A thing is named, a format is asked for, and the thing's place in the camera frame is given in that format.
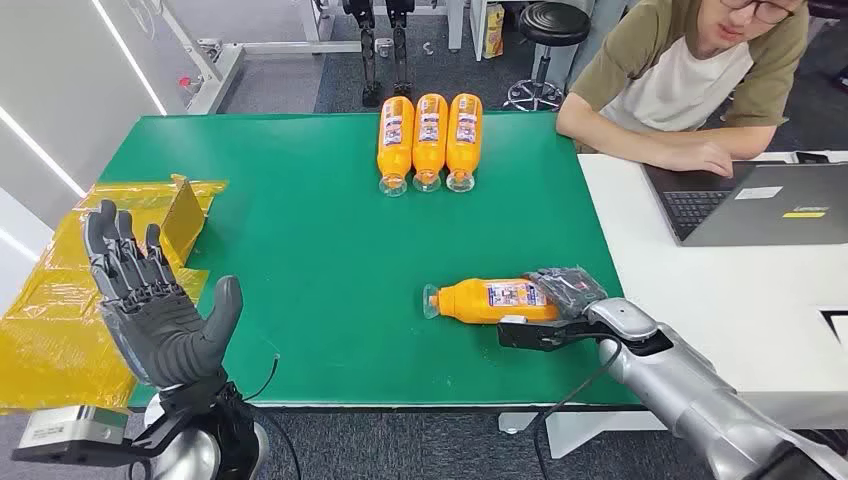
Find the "person's right hand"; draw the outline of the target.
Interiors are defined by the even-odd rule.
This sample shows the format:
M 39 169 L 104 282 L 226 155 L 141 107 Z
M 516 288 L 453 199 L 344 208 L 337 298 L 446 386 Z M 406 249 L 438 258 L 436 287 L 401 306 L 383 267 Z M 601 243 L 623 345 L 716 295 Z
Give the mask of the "person's right hand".
M 705 171 L 725 178 L 734 175 L 730 154 L 712 142 L 670 146 L 658 165 L 670 171 Z

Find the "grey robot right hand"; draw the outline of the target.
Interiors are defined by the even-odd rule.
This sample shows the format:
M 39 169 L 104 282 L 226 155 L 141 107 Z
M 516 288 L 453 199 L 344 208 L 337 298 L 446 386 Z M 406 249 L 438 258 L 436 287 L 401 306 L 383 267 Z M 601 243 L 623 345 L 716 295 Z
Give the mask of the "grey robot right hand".
M 524 277 L 540 288 L 562 320 L 577 319 L 591 304 L 608 298 L 607 291 L 579 266 L 542 268 Z

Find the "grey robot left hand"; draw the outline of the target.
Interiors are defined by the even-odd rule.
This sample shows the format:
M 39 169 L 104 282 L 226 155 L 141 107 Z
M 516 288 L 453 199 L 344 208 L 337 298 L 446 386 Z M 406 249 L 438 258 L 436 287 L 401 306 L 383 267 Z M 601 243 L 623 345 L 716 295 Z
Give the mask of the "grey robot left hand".
M 144 248 L 132 226 L 131 214 L 105 199 L 83 230 L 99 310 L 125 362 L 141 383 L 159 389 L 217 373 L 243 310 L 239 279 L 217 281 L 213 308 L 202 317 L 177 281 L 159 225 L 148 225 Z

